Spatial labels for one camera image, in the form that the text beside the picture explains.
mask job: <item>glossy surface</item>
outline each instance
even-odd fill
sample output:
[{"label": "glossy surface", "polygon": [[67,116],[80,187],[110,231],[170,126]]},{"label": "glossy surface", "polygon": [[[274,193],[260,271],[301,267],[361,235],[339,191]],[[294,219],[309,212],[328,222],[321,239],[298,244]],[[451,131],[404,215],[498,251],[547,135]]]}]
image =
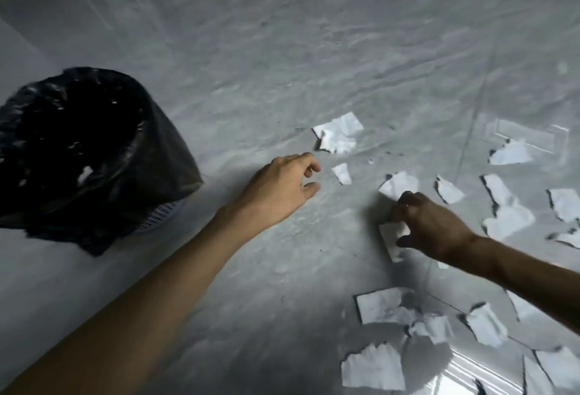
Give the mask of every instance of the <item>glossy surface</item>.
[{"label": "glossy surface", "polygon": [[[467,194],[452,208],[480,229],[491,201],[479,176],[495,172],[537,219],[508,243],[580,270],[580,252],[545,240],[569,228],[545,190],[580,188],[579,30],[578,0],[0,0],[0,97],[69,66],[126,72],[207,181],[165,226],[98,259],[1,230],[0,384],[188,240],[259,166],[314,149],[311,127],[353,111],[365,127],[355,151],[317,154],[323,190],[228,263],[143,393],[379,393],[343,388],[340,362],[384,341],[403,351],[409,393],[475,393],[473,378],[488,394],[521,393],[522,355],[559,344],[578,354],[578,337],[547,316],[518,322],[502,289],[418,252],[391,264],[377,189],[406,170],[439,201],[439,174]],[[567,142],[491,169],[484,137],[498,119],[557,125]],[[330,171],[341,162],[351,186]],[[353,296],[391,286],[449,315],[449,346],[361,325]],[[510,331],[497,350],[456,317],[483,300]]]}]

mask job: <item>person's right hand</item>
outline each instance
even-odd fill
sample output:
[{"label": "person's right hand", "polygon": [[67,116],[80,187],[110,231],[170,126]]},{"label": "person's right hand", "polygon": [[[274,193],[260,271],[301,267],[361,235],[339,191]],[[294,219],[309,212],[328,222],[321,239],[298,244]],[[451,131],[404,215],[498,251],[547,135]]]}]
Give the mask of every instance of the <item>person's right hand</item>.
[{"label": "person's right hand", "polygon": [[403,193],[389,212],[388,221],[405,222],[411,231],[398,239],[399,247],[415,248],[443,262],[477,238],[457,215],[421,192]]}]

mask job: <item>forearm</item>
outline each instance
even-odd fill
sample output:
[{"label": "forearm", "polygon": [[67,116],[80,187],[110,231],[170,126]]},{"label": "forearm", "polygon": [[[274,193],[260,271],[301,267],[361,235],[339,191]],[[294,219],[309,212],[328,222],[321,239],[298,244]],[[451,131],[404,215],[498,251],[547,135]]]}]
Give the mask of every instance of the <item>forearm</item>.
[{"label": "forearm", "polygon": [[490,238],[476,237],[456,250],[449,263],[513,291],[580,333],[580,274]]},{"label": "forearm", "polygon": [[251,237],[243,216],[222,211],[3,393],[134,393],[215,275]]}]

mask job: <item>person's right arm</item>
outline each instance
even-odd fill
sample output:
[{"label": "person's right arm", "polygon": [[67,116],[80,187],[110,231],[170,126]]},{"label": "person's right arm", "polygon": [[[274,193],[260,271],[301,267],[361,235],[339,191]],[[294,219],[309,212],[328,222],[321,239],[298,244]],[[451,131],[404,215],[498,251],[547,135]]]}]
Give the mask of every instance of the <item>person's right arm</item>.
[{"label": "person's right arm", "polygon": [[422,193],[403,193],[389,220],[405,222],[411,230],[398,246],[495,282],[580,334],[580,273],[476,235],[457,215]]}]

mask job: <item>person's left arm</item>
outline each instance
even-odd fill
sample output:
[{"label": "person's left arm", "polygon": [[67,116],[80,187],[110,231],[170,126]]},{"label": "person's left arm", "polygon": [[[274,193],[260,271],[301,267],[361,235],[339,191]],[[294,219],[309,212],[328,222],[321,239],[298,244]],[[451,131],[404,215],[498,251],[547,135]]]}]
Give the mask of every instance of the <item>person's left arm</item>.
[{"label": "person's left arm", "polygon": [[310,153],[278,157],[191,241],[19,375],[2,395],[128,395],[155,369],[229,258],[313,197]]}]

